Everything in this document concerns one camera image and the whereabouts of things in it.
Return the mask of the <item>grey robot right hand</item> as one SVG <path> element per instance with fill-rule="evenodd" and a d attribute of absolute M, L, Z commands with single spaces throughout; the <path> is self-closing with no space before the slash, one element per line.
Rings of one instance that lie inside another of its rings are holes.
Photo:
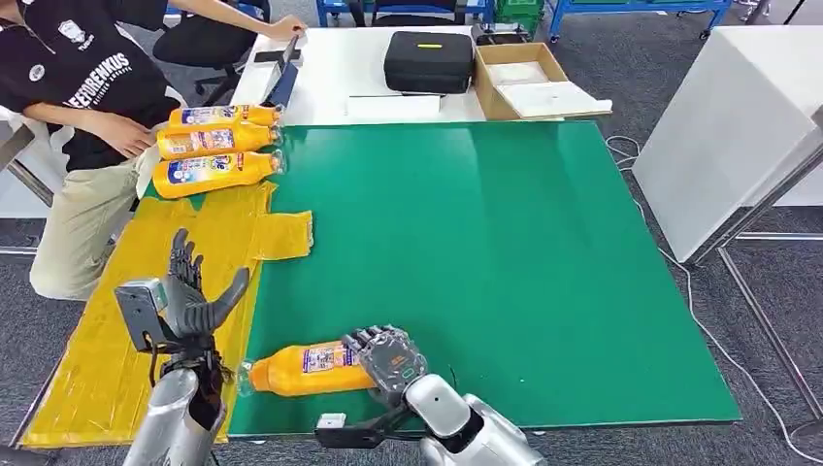
<path fill-rule="evenodd" d="M 428 361 L 410 335 L 393 325 L 356 328 L 341 337 L 373 381 L 372 393 L 387 408 L 400 406 L 406 390 L 428 374 Z"/>

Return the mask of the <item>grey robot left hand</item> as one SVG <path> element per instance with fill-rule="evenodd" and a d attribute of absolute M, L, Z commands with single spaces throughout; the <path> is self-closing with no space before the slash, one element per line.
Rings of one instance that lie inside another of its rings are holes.
<path fill-rule="evenodd" d="M 202 290 L 202 254 L 192 256 L 195 243 L 187 240 L 188 231 L 175 234 L 168 272 L 163 279 L 168 297 L 166 321 L 179 338 L 211 336 L 230 316 L 244 297 L 250 282 L 248 267 L 240 268 L 230 285 L 213 301 Z"/>

